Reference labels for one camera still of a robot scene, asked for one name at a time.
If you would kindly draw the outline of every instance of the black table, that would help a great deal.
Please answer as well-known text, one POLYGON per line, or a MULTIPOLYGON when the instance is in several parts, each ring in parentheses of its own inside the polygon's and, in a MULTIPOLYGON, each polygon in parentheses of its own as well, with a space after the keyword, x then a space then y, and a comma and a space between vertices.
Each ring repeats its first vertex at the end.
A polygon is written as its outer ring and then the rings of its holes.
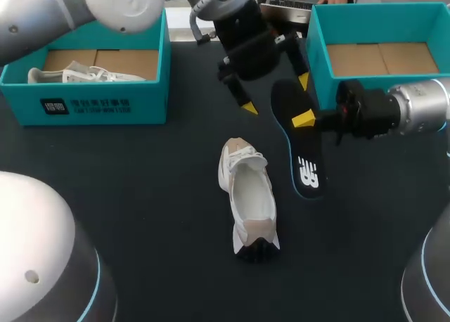
POLYGON ((0 170, 54 187, 110 266, 120 320, 405 321, 404 267, 448 201, 441 134, 377 141, 324 137, 326 197, 303 200, 270 112, 287 58, 246 84, 260 111, 215 78, 220 44, 173 44, 169 118, 154 127, 26 128, 0 99, 0 170), (242 136, 269 161, 281 255, 233 255, 221 148, 242 136))

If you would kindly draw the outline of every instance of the new balance logo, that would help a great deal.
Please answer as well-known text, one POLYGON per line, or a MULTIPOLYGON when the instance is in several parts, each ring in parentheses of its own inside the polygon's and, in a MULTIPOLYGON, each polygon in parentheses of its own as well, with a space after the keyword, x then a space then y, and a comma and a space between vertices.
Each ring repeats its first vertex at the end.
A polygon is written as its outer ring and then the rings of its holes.
POLYGON ((311 186, 312 188, 319 187, 319 179, 317 178, 316 164, 312 164, 303 158, 298 157, 298 163, 300 165, 300 178, 303 185, 311 186))

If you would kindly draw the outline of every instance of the cardboard bottom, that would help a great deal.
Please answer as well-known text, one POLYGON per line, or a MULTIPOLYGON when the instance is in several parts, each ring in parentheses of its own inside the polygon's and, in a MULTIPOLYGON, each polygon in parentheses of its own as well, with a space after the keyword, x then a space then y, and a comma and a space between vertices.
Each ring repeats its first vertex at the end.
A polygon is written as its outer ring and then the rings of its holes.
POLYGON ((439 74, 426 43, 330 44, 326 48, 336 77, 439 74))
POLYGON ((51 50, 43 70, 59 71, 75 60, 83 65, 155 81, 158 58, 158 50, 51 50))

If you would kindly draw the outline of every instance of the shoe sole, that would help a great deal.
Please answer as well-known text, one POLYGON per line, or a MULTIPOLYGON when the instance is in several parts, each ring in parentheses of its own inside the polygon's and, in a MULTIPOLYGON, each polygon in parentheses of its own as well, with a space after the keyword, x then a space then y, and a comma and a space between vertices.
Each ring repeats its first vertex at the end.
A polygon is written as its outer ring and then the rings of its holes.
POLYGON ((236 256, 251 263, 260 263, 273 259, 280 254, 280 250, 264 238, 258 238, 250 246, 242 247, 236 256))
POLYGON ((308 128, 293 129, 292 125, 293 117, 309 109, 315 110, 316 107, 308 95, 301 90, 302 88, 297 82, 284 80, 281 84, 285 84, 285 90, 287 91, 284 91, 283 94, 274 94, 274 90, 272 91, 271 111, 288 142, 292 185, 295 192, 304 199, 321 198, 327 184, 322 156, 321 133, 308 128), (300 176, 302 165, 298 162, 298 158, 316 165, 315 172, 319 180, 319 187, 313 188, 303 183, 300 176))
POLYGON ((223 161, 224 161, 224 152, 225 152, 225 146, 222 148, 222 153, 220 155, 219 168, 217 171, 217 178, 219 180, 220 188, 228 193, 229 192, 228 186, 226 185, 225 178, 224 178, 224 169, 222 168, 223 161))

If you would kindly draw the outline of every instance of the black logo label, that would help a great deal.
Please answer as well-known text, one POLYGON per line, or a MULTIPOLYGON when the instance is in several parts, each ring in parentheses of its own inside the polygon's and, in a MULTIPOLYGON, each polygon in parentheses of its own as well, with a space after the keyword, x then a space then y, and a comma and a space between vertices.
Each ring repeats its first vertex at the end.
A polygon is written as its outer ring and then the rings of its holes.
POLYGON ((41 104, 47 115, 69 115, 68 107, 62 98, 41 99, 41 104))

